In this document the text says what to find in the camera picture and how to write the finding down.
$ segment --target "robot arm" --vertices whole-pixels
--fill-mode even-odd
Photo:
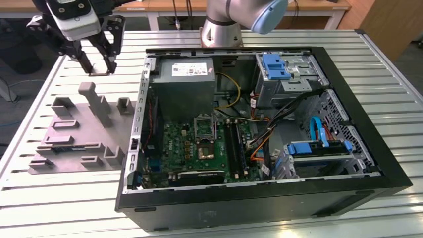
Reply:
[[[287,5],[288,0],[208,0],[203,46],[241,46],[240,25],[259,34],[269,33],[281,20]]]
[[[116,55],[120,54],[125,19],[109,16],[112,10],[135,0],[32,0],[43,13],[27,25],[33,35],[59,54],[77,61],[85,73],[108,75],[116,70]],[[105,38],[104,30],[113,35],[113,43]],[[107,73],[96,74],[81,50],[80,40],[87,39],[97,48],[107,65]]]

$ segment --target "slotted table surface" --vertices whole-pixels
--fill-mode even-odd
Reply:
[[[31,175],[28,163],[44,137],[55,97],[77,94],[80,82],[116,101],[136,100],[145,48],[199,47],[197,31],[127,32],[116,73],[88,78],[76,62],[60,57],[0,161],[0,237],[389,237],[423,233],[423,99],[367,36],[355,31],[243,32],[245,46],[323,46],[345,78],[413,186],[339,217],[145,233],[116,213],[120,171]],[[103,61],[84,43],[93,61]]]

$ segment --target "wooden cabinet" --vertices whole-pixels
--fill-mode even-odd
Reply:
[[[351,10],[337,29],[363,29],[395,61],[423,31],[423,0],[348,0]]]

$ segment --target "white label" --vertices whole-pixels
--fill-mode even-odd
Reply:
[[[267,166],[264,164],[261,164],[261,171],[263,171],[263,173],[267,174],[267,176],[269,175],[271,170],[269,170],[269,168],[267,168]]]
[[[201,76],[207,75],[207,63],[175,63],[172,65],[172,76]]]
[[[296,68],[296,67],[292,67],[292,68],[291,68],[291,67],[288,67],[288,71],[289,71],[289,72],[297,72],[297,73],[299,73],[299,70],[297,70],[297,68]]]
[[[144,7],[127,7],[128,11],[144,11],[145,8]]]
[[[249,103],[251,103],[251,107],[252,107],[252,108],[256,108],[256,102],[257,102],[257,101],[256,101],[255,99],[251,99],[251,100],[249,100]]]

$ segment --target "ram slot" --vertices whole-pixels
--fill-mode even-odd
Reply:
[[[240,169],[241,169],[244,175],[247,175],[245,151],[244,151],[243,138],[241,138],[237,124],[235,124],[235,129],[236,129],[236,138],[237,138],[237,147],[239,147],[239,155],[237,155],[239,156],[239,166],[240,166]]]
[[[237,179],[240,175],[239,161],[237,161],[237,146],[235,144],[236,140],[233,140],[233,136],[232,136],[231,123],[227,123],[224,125],[224,143],[225,143],[227,158],[229,162],[231,175]]]

